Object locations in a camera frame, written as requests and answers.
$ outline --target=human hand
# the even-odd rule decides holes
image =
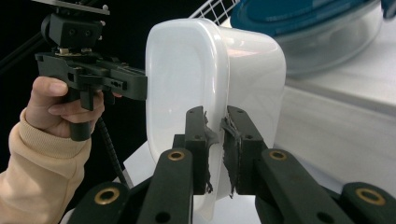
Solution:
[[[63,103],[66,83],[53,77],[37,77],[26,107],[26,121],[33,127],[58,137],[70,137],[69,123],[89,122],[91,130],[105,111],[102,92],[93,97],[93,111],[81,107],[80,100]]]

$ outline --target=beige sleeve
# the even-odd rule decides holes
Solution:
[[[74,142],[21,122],[9,136],[11,157],[0,174],[0,223],[58,223],[84,177],[91,139]]]

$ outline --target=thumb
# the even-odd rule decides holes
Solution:
[[[29,104],[35,106],[50,106],[59,97],[67,94],[67,84],[54,77],[38,77],[33,83]]]

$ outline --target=black mount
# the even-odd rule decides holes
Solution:
[[[80,99],[81,106],[87,110],[93,110],[93,96],[97,91],[104,93],[108,104],[115,102],[112,92],[134,100],[146,100],[148,81],[144,71],[121,63],[115,57],[92,52],[101,37],[103,24],[83,20],[75,8],[60,7],[63,5],[54,2],[56,12],[43,20],[41,32],[56,47],[52,52],[35,55],[40,76],[64,81],[69,87],[66,101]],[[88,122],[72,123],[70,128],[75,141],[91,136]]]

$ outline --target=white plastic container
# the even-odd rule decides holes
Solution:
[[[172,148],[185,132],[186,112],[202,105],[207,126],[220,143],[210,148],[214,191],[194,196],[194,211],[212,218],[215,200],[230,193],[219,189],[222,170],[220,121],[226,106],[246,110],[267,146],[275,140],[286,65],[279,45],[269,36],[218,27],[206,19],[166,21],[154,26],[146,50],[148,76],[147,135],[152,158]]]

